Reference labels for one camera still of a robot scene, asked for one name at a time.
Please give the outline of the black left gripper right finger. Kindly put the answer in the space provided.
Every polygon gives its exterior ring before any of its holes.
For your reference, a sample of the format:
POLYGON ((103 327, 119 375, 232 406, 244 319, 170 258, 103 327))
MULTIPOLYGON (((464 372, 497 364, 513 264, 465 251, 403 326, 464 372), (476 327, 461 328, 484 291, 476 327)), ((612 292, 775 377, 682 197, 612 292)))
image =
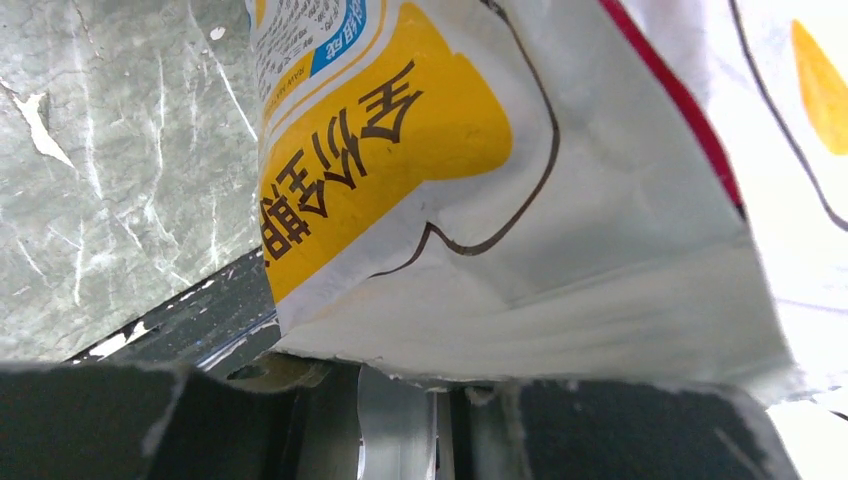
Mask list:
POLYGON ((758 401, 710 383, 468 385, 445 397, 441 479, 794 479, 758 401))

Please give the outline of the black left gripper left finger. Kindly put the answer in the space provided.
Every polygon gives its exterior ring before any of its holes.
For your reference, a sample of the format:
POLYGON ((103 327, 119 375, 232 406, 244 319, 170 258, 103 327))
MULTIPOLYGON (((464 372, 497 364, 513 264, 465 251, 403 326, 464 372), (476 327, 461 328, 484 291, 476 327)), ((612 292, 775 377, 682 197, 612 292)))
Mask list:
POLYGON ((358 369, 266 354, 189 364, 5 363, 5 479, 306 479, 356 474, 358 369))

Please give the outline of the pet food bag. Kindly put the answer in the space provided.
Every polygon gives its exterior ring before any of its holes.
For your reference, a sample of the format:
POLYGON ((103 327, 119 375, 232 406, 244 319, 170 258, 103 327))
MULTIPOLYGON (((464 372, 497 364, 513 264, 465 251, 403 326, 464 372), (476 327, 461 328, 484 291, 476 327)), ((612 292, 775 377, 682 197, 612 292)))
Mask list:
POLYGON ((279 351, 721 384, 847 475, 843 1, 250 1, 279 351))

